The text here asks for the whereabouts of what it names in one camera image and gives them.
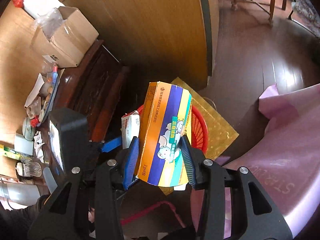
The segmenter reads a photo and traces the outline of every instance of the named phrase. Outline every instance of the wooden cabinet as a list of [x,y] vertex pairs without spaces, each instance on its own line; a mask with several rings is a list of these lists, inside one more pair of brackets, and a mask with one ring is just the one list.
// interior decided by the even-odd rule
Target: wooden cabinet
[[[102,44],[103,41],[96,41],[78,67],[65,69],[53,105],[53,109],[67,107],[85,115],[89,138],[96,142],[105,138],[129,72]],[[42,146],[45,162],[50,163],[55,176],[62,171],[51,154],[48,128],[47,119],[39,130],[45,143]]]

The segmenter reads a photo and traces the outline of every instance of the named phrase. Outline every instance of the gold mat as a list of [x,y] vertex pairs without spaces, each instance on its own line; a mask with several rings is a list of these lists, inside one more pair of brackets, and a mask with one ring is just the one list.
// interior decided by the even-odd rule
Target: gold mat
[[[239,136],[223,117],[210,106],[197,92],[177,77],[171,82],[187,89],[192,95],[192,104],[200,111],[208,127],[208,150],[205,156],[216,159]],[[165,195],[173,191],[173,187],[160,187]]]

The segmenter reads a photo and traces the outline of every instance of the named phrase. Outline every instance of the red cable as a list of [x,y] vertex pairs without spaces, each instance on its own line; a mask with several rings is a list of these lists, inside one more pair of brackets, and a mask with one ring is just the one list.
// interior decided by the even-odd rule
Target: red cable
[[121,220],[121,225],[124,226],[127,223],[130,223],[130,222],[132,222],[132,221],[134,221],[134,220],[136,220],[136,219],[138,219],[140,217],[143,217],[143,216],[147,215],[150,211],[153,211],[154,209],[156,209],[157,207],[161,206],[162,204],[167,204],[170,207],[170,209],[174,213],[176,219],[178,220],[178,222],[180,223],[182,228],[185,228],[186,227],[185,223],[182,221],[181,217],[176,213],[176,207],[171,202],[166,201],[166,200],[159,201],[159,202],[153,204],[152,206],[150,206],[150,207],[148,207],[148,208],[146,208],[146,209],[144,209],[144,210],[132,215],[131,217],[128,217],[126,219]]

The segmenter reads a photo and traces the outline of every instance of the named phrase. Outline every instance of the white paper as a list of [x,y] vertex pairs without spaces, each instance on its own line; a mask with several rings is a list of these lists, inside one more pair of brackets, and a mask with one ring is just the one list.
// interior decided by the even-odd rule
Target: white paper
[[179,190],[179,191],[186,190],[186,185],[187,184],[181,184],[181,185],[178,185],[178,186],[174,186],[173,190]]
[[130,146],[132,138],[139,136],[140,116],[138,111],[126,114],[121,118],[122,148],[127,149]]
[[24,104],[24,108],[27,109],[31,103],[33,102],[33,100],[36,99],[41,87],[44,84],[44,80],[42,78],[42,75],[39,73],[37,81],[35,86],[33,87],[32,91],[30,92],[30,94],[27,97],[26,103]]
[[44,145],[44,143],[42,142],[42,137],[41,137],[41,132],[37,131],[36,135],[34,136],[35,142],[33,144],[33,147],[36,151],[36,156],[37,158],[44,163],[43,160],[43,151],[42,151],[42,146]]

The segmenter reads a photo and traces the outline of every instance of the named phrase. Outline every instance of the yellow box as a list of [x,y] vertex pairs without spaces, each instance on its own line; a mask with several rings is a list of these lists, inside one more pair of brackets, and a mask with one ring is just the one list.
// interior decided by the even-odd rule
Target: yellow box
[[191,106],[188,90],[164,82],[149,84],[140,118],[139,179],[161,187],[188,183],[177,144],[184,134],[191,143]]

